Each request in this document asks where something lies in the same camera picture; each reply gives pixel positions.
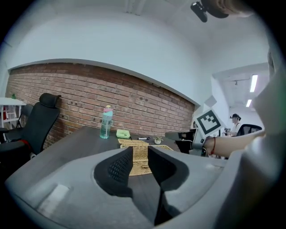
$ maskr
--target ceiling light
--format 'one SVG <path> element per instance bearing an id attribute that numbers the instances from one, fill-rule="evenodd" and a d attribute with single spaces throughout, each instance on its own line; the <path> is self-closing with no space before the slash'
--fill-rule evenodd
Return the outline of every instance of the ceiling light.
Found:
<path id="1" fill-rule="evenodd" d="M 249 100 L 247 101 L 246 107 L 249 107 L 249 106 L 250 106 L 251 101 L 252 101 L 252 99 L 249 99 Z"/>
<path id="2" fill-rule="evenodd" d="M 255 90 L 256 83 L 257 83 L 257 77 L 258 77 L 258 75 L 252 75 L 250 92 L 254 92 L 254 90 Z"/>

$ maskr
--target office chair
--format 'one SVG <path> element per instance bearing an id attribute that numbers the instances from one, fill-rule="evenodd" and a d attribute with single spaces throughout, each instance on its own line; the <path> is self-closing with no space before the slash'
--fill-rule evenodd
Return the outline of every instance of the office chair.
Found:
<path id="1" fill-rule="evenodd" d="M 32 109 L 33 109 L 32 104 L 27 104 L 22 108 L 21 115 L 17 121 L 16 127 L 12 130 L 8 130 L 8 132 L 4 134 L 4 139 L 7 142 L 18 141 L 21 139 L 22 133 L 23 133 L 23 127 L 21 126 L 20 119 L 23 116 L 26 116 L 28 118 L 32 112 Z"/>
<path id="2" fill-rule="evenodd" d="M 21 139 L 0 144 L 0 165 L 5 172 L 11 174 L 29 160 L 30 153 L 37 155 L 43 150 L 46 136 L 59 115 L 59 108 L 55 107 L 59 97 L 42 94 L 23 127 Z M 1 128 L 0 135 L 3 133 L 8 133 L 8 130 Z"/>
<path id="3" fill-rule="evenodd" d="M 243 125 L 241 125 L 236 136 L 251 134 L 251 133 L 254 133 L 254 132 L 257 132 L 260 130 L 262 130 L 262 127 L 260 127 L 260 126 L 256 126 L 256 125 L 252 125 L 252 124 L 243 124 Z"/>

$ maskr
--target water bottle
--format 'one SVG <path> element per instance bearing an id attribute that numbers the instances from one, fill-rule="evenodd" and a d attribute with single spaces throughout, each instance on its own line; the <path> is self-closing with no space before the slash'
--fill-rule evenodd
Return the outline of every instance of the water bottle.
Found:
<path id="1" fill-rule="evenodd" d="M 101 138 L 109 138 L 111 120 L 112 120 L 113 111 L 110 108 L 110 105 L 107 105 L 103 110 L 103 117 L 101 122 L 101 129 L 99 136 Z"/>

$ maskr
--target gray table surface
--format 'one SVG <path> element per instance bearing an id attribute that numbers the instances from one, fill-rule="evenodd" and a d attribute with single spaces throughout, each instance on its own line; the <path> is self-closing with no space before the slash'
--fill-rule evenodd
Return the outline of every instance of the gray table surface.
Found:
<path id="1" fill-rule="evenodd" d="M 17 187 L 10 191 L 21 197 L 21 193 L 30 186 L 69 161 L 120 147 L 116 132 L 111 131 L 108 139 L 100 138 L 99 132 L 97 128 L 85 126 L 45 149 L 6 180 L 9 186 L 12 184 L 12 187 Z M 141 136 L 131 135 L 131 137 L 135 140 Z M 179 151 L 173 140 L 163 139 L 161 144 Z M 149 145 L 154 145 L 152 138 L 145 141 Z M 154 222 L 160 196 L 160 187 L 154 176 L 147 174 L 129 177 L 128 186 L 133 190 L 133 201 L 136 206 L 150 221 Z"/>

